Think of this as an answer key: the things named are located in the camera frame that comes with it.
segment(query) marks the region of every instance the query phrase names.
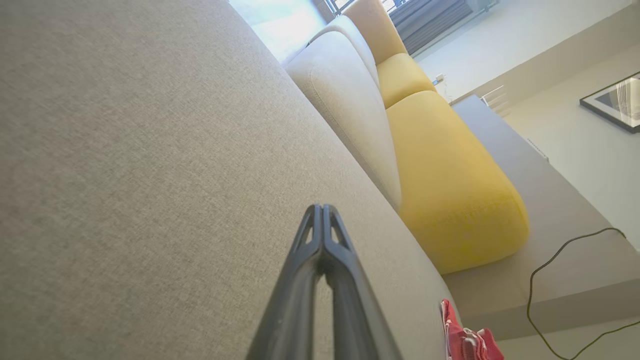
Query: black frame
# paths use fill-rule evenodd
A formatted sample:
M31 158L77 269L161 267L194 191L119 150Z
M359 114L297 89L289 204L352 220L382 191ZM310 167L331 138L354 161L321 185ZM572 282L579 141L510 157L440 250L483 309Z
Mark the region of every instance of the black frame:
M615 82L615 83L613 83L613 84L610 84L610 85L608 85L608 86L605 86L605 87L601 88L600 90L598 90L598 91L596 91L596 92L593 92L593 93L591 93L591 94L589 94L589 95L587 95L587 96L585 96L585 97L581 98L581 99L580 99L580 105L581 105L583 108L585 108L585 109L587 109L587 110L591 111L592 113L594 113L594 114L598 115L599 117L602 117L603 119L606 119L606 120L608 120L609 122L612 122L613 124L617 125L618 127L621 127L622 129L624 129L624 130L628 131L629 133L632 133L632 134L640 133L640 125L632 127L632 126L628 125L627 123L622 122L622 121L620 121L620 120L616 119L615 117L613 117L613 116L611 116L611 115L607 114L606 112L604 112L604 111L602 111L602 110L598 109L597 107L595 107L595 106L593 106L593 105L591 105L590 103L588 103L588 102L586 102L586 101L585 101L585 99L586 99L586 98L591 97L591 96L594 96L594 95L595 95L595 94L597 94L598 92L601 92L602 90L605 90L606 88L610 88L610 87L612 87L613 85L618 84L618 83L621 83L622 81L624 81L624 80L626 80L626 79L629 79L629 78L632 78L632 77L634 77L634 76L636 76L636 75L638 75L638 74L640 74L640 71L639 71L639 72L636 72L635 74L631 74L631 75L629 75L629 76L627 76L627 77L623 78L622 80L618 80L618 81L616 81L616 82Z

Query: beige sofa cushion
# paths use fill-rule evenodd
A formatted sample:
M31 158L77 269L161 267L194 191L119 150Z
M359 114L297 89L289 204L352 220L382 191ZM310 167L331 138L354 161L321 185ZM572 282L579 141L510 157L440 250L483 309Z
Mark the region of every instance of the beige sofa cushion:
M313 202L404 358L444 359L442 278L226 0L0 7L0 359L244 359Z
M319 38L321 35L328 33L329 31L338 31L342 33L344 36L349 39L351 45L356 49L358 55L360 55L362 62L367 67L367 70L371 74L373 81L376 83L376 86L380 87L380 81L378 79L378 70L376 68L376 60L373 58L373 54L371 53L371 49L367 45L367 42L360 34L358 28L353 24L353 21L348 17L341 15L333 19L324 29L322 29L314 38L311 40L312 42Z
M325 33L286 69L380 192L399 209L400 179L385 105L351 42L337 31Z

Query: black plastic object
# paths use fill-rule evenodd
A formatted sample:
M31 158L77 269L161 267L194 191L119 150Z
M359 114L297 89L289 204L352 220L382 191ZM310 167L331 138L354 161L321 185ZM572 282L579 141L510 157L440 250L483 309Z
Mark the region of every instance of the black plastic object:
M302 218L247 359L312 358L316 284L322 275L333 289L335 359L402 359L338 211L318 204Z

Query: sofa backrest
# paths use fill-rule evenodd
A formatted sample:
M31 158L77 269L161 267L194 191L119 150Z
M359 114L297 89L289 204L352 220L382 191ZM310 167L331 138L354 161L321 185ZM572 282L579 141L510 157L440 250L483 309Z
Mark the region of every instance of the sofa backrest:
M380 192L399 209L400 179L385 105L351 42L341 32L325 33L286 69Z
M362 34L358 30L358 28L353 24L353 21L348 17L341 15L333 19L327 26L324 27L318 34L316 34L312 42L319 38L322 34L328 33L330 31L338 31L342 33L344 36L349 39L351 45L356 49L358 55L362 58L362 62L367 67L367 70L371 74L373 81L375 81L376 86L380 88L380 81L378 79L378 69L376 68L376 60L373 58L373 54L371 53L371 49L367 45L367 42L362 37Z

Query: sofa cushion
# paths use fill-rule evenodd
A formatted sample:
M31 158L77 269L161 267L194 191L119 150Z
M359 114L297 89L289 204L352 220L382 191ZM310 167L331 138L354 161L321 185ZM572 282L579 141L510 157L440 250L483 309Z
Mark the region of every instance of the sofa cushion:
M387 113L400 217L441 274L502 259L527 241L520 195L440 95L418 92Z
M386 108L420 91L437 92L427 74L408 54L395 54L383 61L378 65L378 76Z
M385 105L351 42L338 31L325 33L286 69L397 209L400 180Z
M226 0L0 7L1 359L244 359L313 202L404 358L444 358L447 286Z
M358 28L353 24L353 21L344 15L338 16L318 34L316 34L311 41L314 41L322 34L328 33L329 31L338 31L349 39L351 45L353 45L358 52L358 55L362 58L362 62L364 62L364 65L367 67L367 70L371 74L373 81L375 81L376 86L380 87L378 70L376 70L376 60L374 60L373 54L371 54L371 49L369 49L367 42L364 40L364 37L362 37L362 34L360 34Z
M395 54L408 54L382 1L356 0L343 14L360 30L377 65Z

